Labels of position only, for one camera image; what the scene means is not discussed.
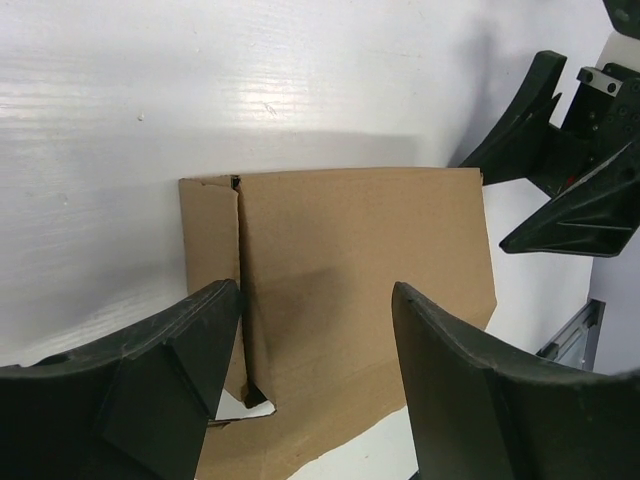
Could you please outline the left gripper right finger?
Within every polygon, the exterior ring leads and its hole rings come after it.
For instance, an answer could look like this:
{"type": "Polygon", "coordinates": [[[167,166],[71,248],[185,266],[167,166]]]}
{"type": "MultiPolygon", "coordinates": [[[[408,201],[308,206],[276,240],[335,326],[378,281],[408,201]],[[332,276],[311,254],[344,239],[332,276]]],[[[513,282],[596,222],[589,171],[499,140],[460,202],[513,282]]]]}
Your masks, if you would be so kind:
{"type": "Polygon", "coordinates": [[[413,286],[392,293],[419,479],[635,479],[639,375],[522,351],[413,286]]]}

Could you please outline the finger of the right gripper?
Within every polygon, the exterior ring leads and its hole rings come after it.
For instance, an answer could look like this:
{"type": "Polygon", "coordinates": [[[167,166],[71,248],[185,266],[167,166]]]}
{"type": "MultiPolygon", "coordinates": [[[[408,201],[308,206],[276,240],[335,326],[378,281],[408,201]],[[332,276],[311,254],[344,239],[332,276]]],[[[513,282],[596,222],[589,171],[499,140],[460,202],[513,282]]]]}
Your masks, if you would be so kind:
{"type": "Polygon", "coordinates": [[[555,88],[566,60],[550,50],[536,53],[513,100],[462,168],[479,169],[485,185],[532,173],[560,99],[555,88]]]}
{"type": "Polygon", "coordinates": [[[507,235],[508,254],[611,258],[639,228],[639,144],[629,142],[507,235]]]}

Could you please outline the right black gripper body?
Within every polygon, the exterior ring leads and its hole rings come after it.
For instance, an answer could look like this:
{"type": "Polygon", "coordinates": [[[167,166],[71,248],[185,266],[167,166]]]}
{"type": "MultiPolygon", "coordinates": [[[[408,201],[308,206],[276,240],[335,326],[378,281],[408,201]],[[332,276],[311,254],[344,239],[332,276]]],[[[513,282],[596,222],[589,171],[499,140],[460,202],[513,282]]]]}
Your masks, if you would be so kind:
{"type": "Polygon", "coordinates": [[[529,180],[554,197],[607,163],[639,136],[639,3],[606,1],[614,32],[579,86],[559,128],[552,127],[529,180]]]}

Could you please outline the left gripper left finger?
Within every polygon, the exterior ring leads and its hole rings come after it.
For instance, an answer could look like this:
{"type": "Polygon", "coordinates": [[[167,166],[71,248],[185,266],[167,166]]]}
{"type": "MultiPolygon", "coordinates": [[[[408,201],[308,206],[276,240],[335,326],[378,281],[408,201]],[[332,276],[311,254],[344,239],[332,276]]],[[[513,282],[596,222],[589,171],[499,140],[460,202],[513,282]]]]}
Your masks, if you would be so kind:
{"type": "Polygon", "coordinates": [[[191,479],[216,416],[241,292],[213,282],[30,367],[1,370],[5,479],[191,479]]]}

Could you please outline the cardboard box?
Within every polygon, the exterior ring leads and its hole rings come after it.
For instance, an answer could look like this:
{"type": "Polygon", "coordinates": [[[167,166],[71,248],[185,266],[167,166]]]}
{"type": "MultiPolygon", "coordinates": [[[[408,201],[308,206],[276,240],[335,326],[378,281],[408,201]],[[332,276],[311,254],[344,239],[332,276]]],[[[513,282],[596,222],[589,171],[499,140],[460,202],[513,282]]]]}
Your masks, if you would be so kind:
{"type": "Polygon", "coordinates": [[[266,417],[207,431],[201,479],[285,479],[405,404],[391,296],[406,282],[485,327],[496,306],[469,168],[223,175],[179,183],[187,285],[236,280],[227,391],[266,417]]]}

